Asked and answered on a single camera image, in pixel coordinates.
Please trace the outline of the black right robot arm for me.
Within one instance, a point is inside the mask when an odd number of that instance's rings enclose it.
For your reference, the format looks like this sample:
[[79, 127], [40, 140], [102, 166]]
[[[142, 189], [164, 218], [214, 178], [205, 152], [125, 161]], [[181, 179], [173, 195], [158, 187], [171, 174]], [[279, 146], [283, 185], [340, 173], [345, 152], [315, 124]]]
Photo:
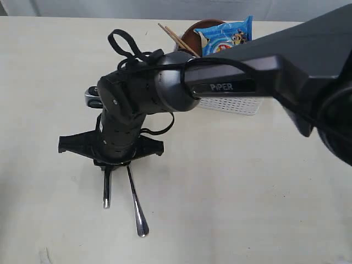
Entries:
[[61, 136], [58, 151], [117, 167], [161, 155], [147, 115], [187, 112], [207, 97], [271, 97], [299, 133], [317, 129], [331, 153], [351, 164], [351, 5], [201, 58], [184, 51], [141, 52], [121, 29], [108, 35], [124, 56], [85, 92], [101, 109], [94, 130]]

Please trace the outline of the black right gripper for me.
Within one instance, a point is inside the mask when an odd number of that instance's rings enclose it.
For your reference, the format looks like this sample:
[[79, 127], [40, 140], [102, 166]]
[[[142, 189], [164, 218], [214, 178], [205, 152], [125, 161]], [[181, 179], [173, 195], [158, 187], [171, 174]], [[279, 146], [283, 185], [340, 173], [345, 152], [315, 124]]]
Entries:
[[68, 151], [90, 158], [96, 166], [119, 166], [149, 155], [163, 154], [163, 142], [144, 134], [163, 134], [164, 130], [152, 131], [142, 127], [147, 115], [163, 113], [163, 108], [141, 109], [124, 120], [118, 108], [108, 111], [102, 104], [89, 104], [89, 107], [102, 109], [94, 130], [60, 136], [59, 153]]

